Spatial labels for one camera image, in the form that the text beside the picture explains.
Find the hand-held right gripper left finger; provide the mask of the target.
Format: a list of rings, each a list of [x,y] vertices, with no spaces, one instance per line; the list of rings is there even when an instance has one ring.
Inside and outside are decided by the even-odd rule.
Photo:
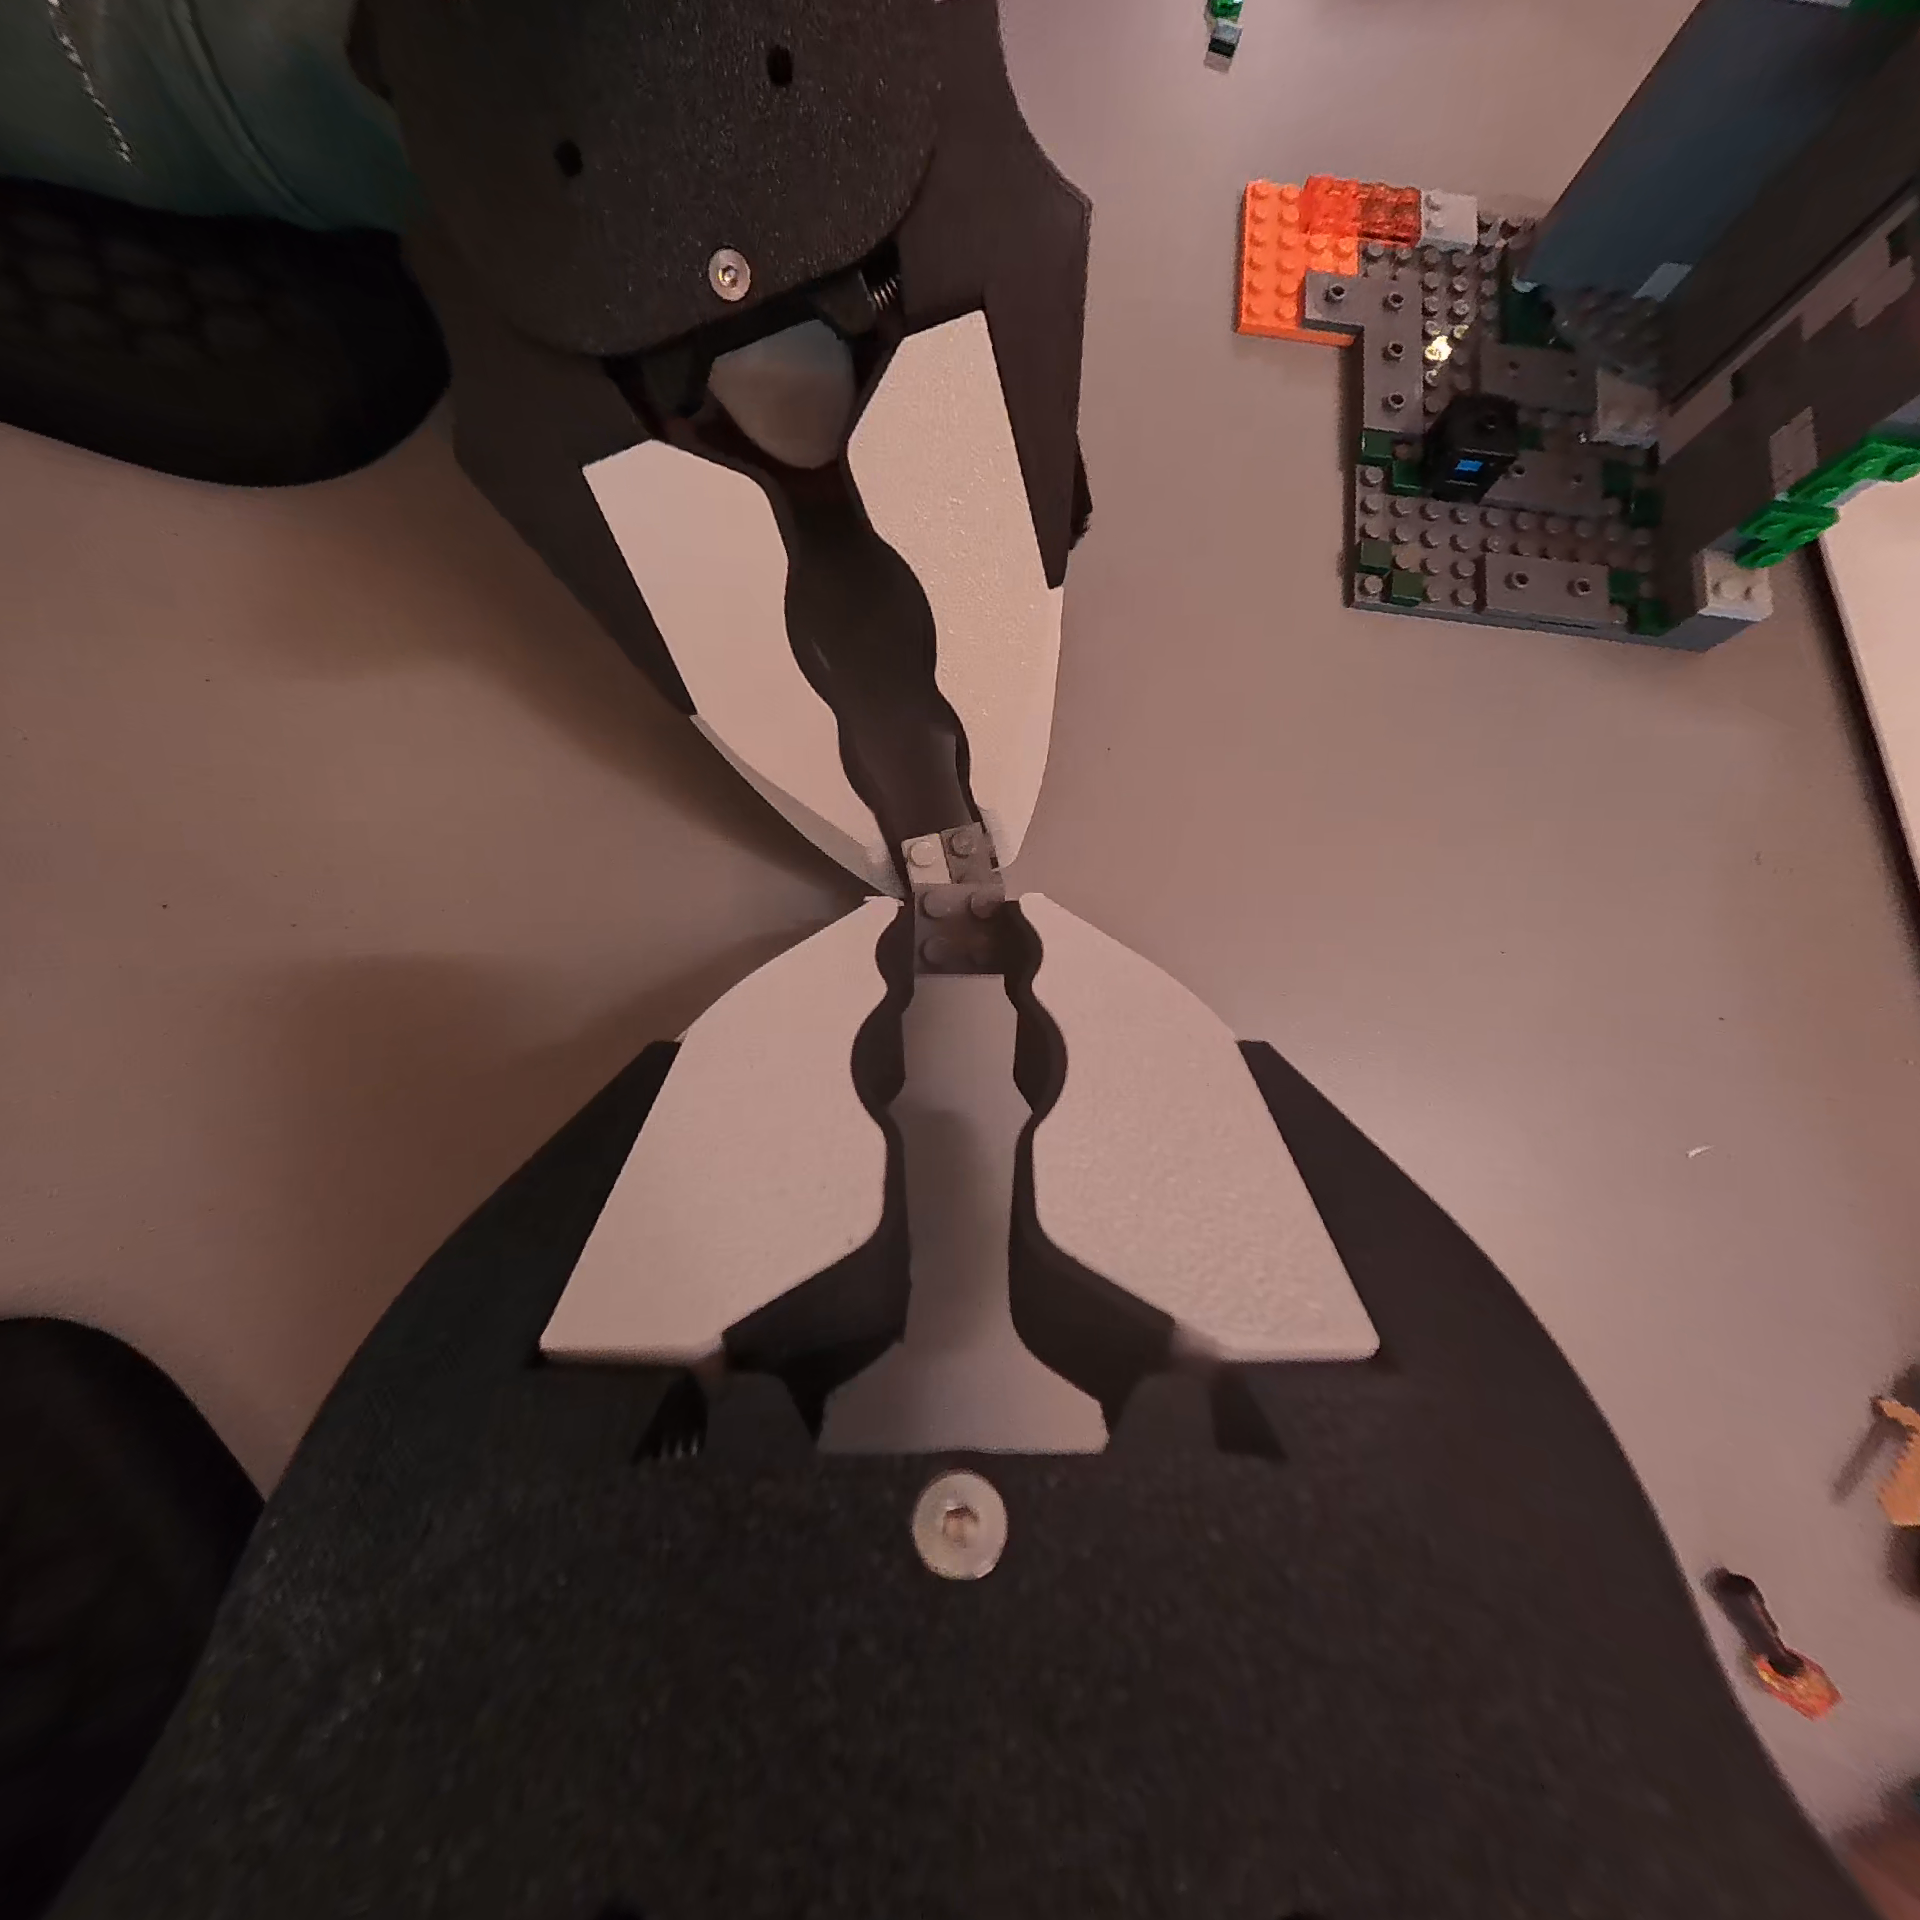
[[[914,924],[876,897],[680,1039],[540,1352],[777,1377],[809,1428],[906,1332]]]

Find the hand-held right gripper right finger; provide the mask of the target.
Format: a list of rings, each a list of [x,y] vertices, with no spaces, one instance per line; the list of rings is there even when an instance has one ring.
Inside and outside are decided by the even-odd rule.
[[[1380,1336],[1239,1041],[1184,983],[1014,905],[1014,1319],[1119,1423],[1138,1386],[1368,1362]]]

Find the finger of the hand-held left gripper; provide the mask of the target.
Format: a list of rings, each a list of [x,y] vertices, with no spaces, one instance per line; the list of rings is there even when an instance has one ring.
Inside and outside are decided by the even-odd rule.
[[[924,591],[977,816],[1017,863],[1050,769],[1065,591],[1042,565],[984,314],[902,341],[848,466],[872,529]]]
[[[694,701],[694,725],[811,845],[902,897],[896,860],[848,779],[833,708],[784,620],[775,509],[744,472],[642,442],[584,468]]]

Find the dark grey toy brick plate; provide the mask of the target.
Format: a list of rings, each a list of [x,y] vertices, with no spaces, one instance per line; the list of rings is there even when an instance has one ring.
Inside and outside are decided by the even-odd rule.
[[[919,977],[1001,977],[1007,954],[1007,895],[998,883],[948,881],[914,895]]]

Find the person's teal clothing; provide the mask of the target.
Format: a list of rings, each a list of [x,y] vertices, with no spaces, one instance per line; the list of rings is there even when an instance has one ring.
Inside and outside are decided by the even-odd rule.
[[[416,180],[355,3],[6,3],[3,175],[191,217],[399,233]]]

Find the toy brick castle model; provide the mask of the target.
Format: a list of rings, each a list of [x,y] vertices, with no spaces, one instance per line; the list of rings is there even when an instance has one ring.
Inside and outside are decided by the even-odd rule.
[[[1234,327],[1339,349],[1346,603],[1708,651],[1916,477],[1916,4],[1696,4],[1544,212],[1256,178]]]

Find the black orange toy torch piece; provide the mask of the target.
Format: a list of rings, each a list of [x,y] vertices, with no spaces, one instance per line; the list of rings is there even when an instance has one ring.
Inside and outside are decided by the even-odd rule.
[[[1822,1721],[1838,1709],[1835,1683],[1817,1661],[1788,1644],[1751,1575],[1715,1568],[1705,1587],[1735,1629],[1750,1672],[1770,1696],[1808,1721]]]

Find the tan toy brick piece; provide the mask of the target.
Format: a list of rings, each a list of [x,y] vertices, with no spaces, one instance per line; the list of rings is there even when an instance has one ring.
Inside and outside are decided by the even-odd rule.
[[[1883,1522],[1919,1531],[1919,1405],[1895,1392],[1868,1403],[1865,1431],[1832,1488],[1835,1503],[1849,1503],[1870,1482]]]

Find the white flat board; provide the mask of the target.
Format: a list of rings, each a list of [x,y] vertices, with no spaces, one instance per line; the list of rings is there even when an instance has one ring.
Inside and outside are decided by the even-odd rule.
[[[1819,543],[1910,869],[1919,871],[1919,480],[1841,508]]]

